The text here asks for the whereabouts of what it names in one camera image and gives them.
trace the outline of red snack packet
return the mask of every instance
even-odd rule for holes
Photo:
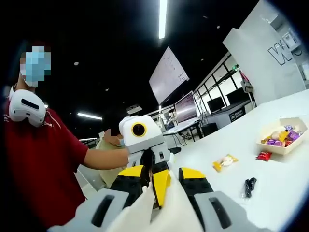
[[[269,161],[270,157],[271,157],[271,152],[268,151],[261,151],[260,154],[256,157],[257,160],[264,160],[264,161]]]
[[[291,143],[292,143],[291,140],[287,140],[287,141],[285,142],[285,146],[287,147],[287,146],[290,145]]]

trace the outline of yellow robot part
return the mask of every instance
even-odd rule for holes
[[[163,206],[166,190],[170,185],[169,171],[166,169],[161,172],[155,173],[153,179],[154,179],[155,194],[158,200],[157,203],[159,206]]]
[[[141,170],[144,165],[127,168],[121,171],[118,175],[140,177]]]
[[[181,168],[183,171],[183,178],[190,179],[190,178],[206,178],[203,173],[200,171],[191,169],[191,168]]]

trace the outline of purple candy wrapper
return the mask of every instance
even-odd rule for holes
[[[296,139],[299,138],[299,134],[297,134],[295,131],[291,131],[288,136],[288,140],[295,141]]]
[[[277,140],[270,139],[266,142],[267,145],[274,145]]]
[[[274,143],[274,146],[282,146],[282,142],[279,140],[276,140]]]
[[[291,125],[286,125],[284,126],[288,131],[292,131],[293,130],[293,127]]]

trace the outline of white tray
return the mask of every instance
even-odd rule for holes
[[[287,147],[273,146],[261,143],[261,140],[270,136],[278,127],[285,125],[291,125],[297,127],[299,128],[300,131],[303,132],[303,134]],[[280,155],[286,155],[290,153],[295,147],[297,147],[304,140],[305,134],[307,133],[308,128],[300,118],[298,117],[282,118],[262,128],[259,139],[257,141],[257,145],[260,147],[261,151],[269,151]]]

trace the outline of white neck device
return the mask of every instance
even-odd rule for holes
[[[14,91],[9,95],[9,116],[12,121],[20,122],[28,118],[29,123],[39,127],[45,119],[46,108],[44,102],[34,93],[25,89]]]

